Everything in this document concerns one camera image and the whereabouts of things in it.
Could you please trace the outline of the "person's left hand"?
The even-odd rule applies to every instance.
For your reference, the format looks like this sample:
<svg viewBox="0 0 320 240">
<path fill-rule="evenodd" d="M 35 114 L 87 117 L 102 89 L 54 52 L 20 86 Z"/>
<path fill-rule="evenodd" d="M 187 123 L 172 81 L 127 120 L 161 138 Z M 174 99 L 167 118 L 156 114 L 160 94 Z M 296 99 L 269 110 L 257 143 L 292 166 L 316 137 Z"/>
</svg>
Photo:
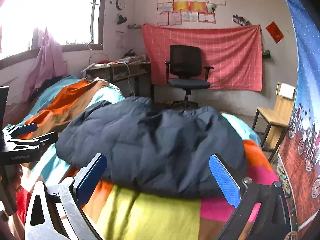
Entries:
<svg viewBox="0 0 320 240">
<path fill-rule="evenodd" d="M 11 182 L 11 188 L 15 190 L 16 193 L 19 193 L 22 189 L 21 186 L 21 178 L 23 176 L 23 170 L 21 164 L 14 165 L 15 168 L 15 176 L 13 181 Z"/>
</svg>

